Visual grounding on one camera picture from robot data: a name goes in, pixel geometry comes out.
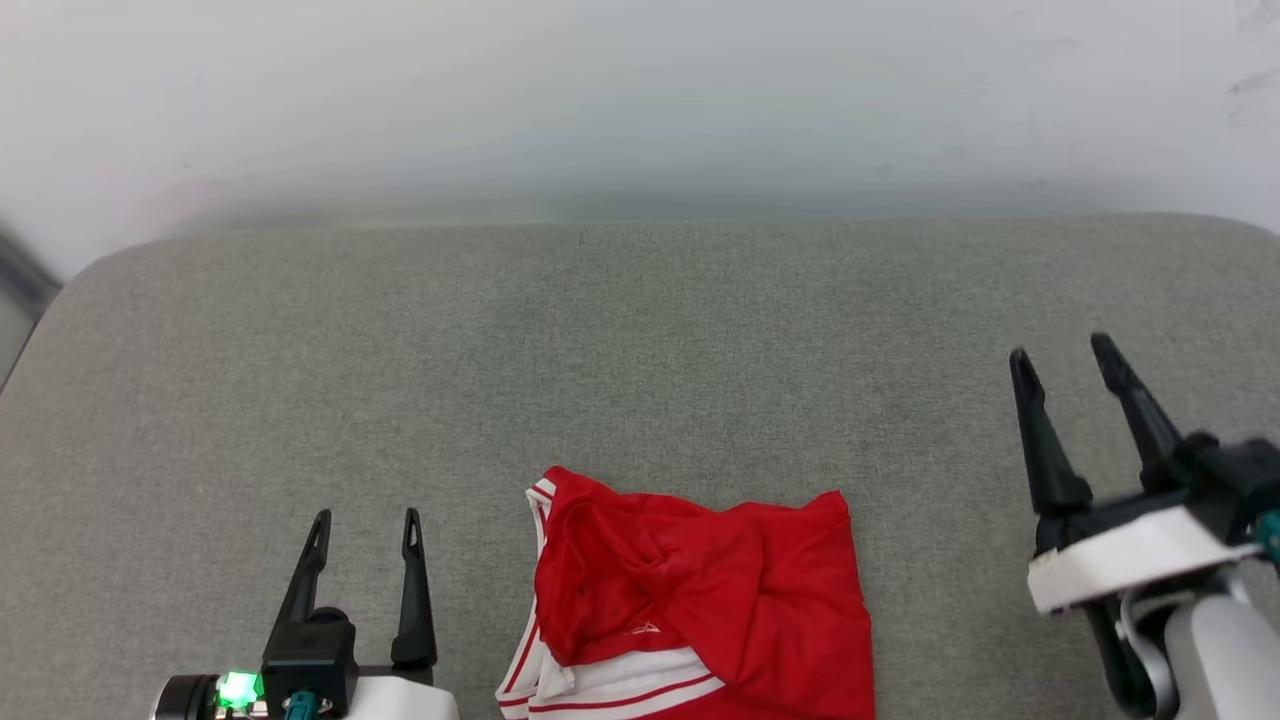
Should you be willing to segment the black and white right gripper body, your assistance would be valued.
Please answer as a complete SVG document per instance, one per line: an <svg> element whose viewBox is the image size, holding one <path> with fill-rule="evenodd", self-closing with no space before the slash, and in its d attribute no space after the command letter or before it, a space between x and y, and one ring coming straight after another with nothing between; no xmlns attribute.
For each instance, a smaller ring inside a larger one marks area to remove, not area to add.
<svg viewBox="0 0 1280 720"><path fill-rule="evenodd" d="M1280 447L1196 433L1155 469L1160 479L1178 471L1187 479L1158 496L1161 509L1030 561L1027 584L1039 614L1248 559L1280 573Z"/></svg>

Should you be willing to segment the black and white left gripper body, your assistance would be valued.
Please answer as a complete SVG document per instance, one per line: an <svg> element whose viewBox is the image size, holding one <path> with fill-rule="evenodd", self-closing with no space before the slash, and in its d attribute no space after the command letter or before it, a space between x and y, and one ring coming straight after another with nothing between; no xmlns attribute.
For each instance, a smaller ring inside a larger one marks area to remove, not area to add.
<svg viewBox="0 0 1280 720"><path fill-rule="evenodd" d="M355 624L338 609L275 626L256 673L175 675L150 720L461 720L435 685L438 647L429 610L403 609L390 662L355 659Z"/></svg>

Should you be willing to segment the red and white sports jersey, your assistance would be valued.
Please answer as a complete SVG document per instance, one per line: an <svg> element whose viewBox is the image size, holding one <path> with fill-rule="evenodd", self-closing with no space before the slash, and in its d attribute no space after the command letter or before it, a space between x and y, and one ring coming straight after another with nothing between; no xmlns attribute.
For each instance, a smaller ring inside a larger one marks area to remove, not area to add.
<svg viewBox="0 0 1280 720"><path fill-rule="evenodd" d="M846 498L713 510L553 466L503 720L877 720Z"/></svg>

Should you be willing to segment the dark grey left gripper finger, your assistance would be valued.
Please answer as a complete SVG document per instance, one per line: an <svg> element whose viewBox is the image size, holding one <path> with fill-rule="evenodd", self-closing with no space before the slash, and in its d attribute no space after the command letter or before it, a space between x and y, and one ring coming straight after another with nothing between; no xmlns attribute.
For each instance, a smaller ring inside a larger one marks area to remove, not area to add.
<svg viewBox="0 0 1280 720"><path fill-rule="evenodd" d="M326 566L330 533L332 510L323 509L316 514L294 565L285 597L271 625L266 653L288 633L303 626L314 612L317 579Z"/></svg>
<svg viewBox="0 0 1280 720"><path fill-rule="evenodd" d="M404 511L401 555L404 562L404 579L398 632L392 642L390 660L396 669L434 669L439 660L436 630L422 523L419 510L413 507Z"/></svg>

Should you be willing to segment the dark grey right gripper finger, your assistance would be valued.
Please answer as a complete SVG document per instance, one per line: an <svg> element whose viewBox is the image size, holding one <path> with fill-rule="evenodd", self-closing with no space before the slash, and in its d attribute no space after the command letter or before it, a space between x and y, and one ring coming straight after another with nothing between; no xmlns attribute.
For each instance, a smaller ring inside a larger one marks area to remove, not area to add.
<svg viewBox="0 0 1280 720"><path fill-rule="evenodd" d="M1087 510L1093 501L1091 486L1068 460L1030 356L1015 348L1009 368L1033 512L1056 518Z"/></svg>
<svg viewBox="0 0 1280 720"><path fill-rule="evenodd" d="M1091 334L1091 348L1106 389L1120 402L1140 459L1140 484L1146 491L1187 487L1187 469L1176 450L1183 436L1129 361L1105 332Z"/></svg>

